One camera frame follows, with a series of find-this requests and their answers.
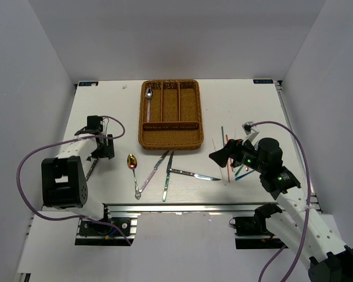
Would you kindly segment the green rainbow fork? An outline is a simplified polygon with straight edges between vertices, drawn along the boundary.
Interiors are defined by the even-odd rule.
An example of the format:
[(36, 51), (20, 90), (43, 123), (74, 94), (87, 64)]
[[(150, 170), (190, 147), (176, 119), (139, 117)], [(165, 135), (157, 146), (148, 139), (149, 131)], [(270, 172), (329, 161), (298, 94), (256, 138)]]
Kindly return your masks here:
[(239, 176), (240, 172), (242, 171), (242, 169), (244, 168), (245, 166), (244, 165), (241, 165), (239, 167), (239, 169), (235, 172), (235, 177)]

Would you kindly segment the gold rainbow spoon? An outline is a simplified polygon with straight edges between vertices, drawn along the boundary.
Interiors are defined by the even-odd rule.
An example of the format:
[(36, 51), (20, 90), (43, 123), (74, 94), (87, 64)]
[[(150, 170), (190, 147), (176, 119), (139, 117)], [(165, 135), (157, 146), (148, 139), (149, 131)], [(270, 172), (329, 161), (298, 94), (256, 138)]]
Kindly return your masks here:
[(139, 200), (141, 198), (141, 192), (139, 191), (138, 182), (136, 179), (135, 169), (137, 168), (138, 161), (136, 157), (130, 153), (127, 157), (127, 166), (132, 171), (133, 178), (134, 178), (134, 186), (135, 186), (135, 198)]

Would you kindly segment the pink handled silver spoon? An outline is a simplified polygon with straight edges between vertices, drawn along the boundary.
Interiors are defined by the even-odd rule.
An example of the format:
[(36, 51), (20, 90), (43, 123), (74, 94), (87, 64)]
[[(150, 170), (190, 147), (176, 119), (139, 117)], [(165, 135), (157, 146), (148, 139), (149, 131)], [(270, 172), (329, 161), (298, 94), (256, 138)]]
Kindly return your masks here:
[(153, 98), (154, 92), (151, 87), (148, 87), (145, 91), (145, 97), (147, 99), (147, 111), (146, 111), (146, 121), (150, 122), (151, 115), (151, 100)]

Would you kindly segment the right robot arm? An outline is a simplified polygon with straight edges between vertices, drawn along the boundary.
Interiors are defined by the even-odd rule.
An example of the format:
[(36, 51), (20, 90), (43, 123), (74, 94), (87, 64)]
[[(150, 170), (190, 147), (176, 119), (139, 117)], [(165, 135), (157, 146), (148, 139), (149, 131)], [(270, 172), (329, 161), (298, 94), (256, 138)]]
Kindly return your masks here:
[(220, 167), (228, 160), (259, 173), (262, 187), (275, 203), (256, 209), (254, 228), (272, 234), (295, 253), (311, 281), (353, 281), (353, 248), (350, 248), (307, 203), (300, 182), (282, 162), (282, 149), (273, 138), (263, 138), (258, 147), (248, 140), (231, 139), (209, 155)]

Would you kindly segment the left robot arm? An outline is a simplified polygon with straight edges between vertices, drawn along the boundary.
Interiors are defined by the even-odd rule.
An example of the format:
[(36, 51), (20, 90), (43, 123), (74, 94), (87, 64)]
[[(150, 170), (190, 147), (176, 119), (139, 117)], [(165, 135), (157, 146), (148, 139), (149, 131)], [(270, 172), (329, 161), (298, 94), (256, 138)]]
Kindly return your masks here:
[(84, 218), (92, 219), (92, 227), (99, 234), (112, 229), (108, 208), (88, 194), (83, 168), (87, 161), (112, 159), (114, 141), (106, 134), (104, 119), (88, 116), (86, 126), (76, 132), (78, 138), (54, 158), (41, 163), (42, 199), (46, 207), (68, 210)]

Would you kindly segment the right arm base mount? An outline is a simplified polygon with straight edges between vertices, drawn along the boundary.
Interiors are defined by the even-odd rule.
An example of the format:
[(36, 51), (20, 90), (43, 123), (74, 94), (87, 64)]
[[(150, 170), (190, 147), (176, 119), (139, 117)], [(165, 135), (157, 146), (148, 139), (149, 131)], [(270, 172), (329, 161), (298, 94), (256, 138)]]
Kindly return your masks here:
[(235, 230), (237, 250), (280, 249), (283, 242), (266, 227), (266, 219), (273, 214), (282, 213), (274, 203), (268, 203), (255, 209), (253, 216), (237, 216), (229, 221)]

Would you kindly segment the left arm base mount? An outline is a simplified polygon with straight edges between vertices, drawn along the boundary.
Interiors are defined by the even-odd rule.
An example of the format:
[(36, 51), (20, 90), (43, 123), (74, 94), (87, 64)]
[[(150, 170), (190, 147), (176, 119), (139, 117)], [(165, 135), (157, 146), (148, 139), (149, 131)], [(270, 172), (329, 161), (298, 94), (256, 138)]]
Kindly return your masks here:
[(114, 213), (111, 224), (117, 226), (125, 237), (114, 227), (80, 220), (76, 232), (76, 246), (129, 247), (136, 235), (138, 214)]

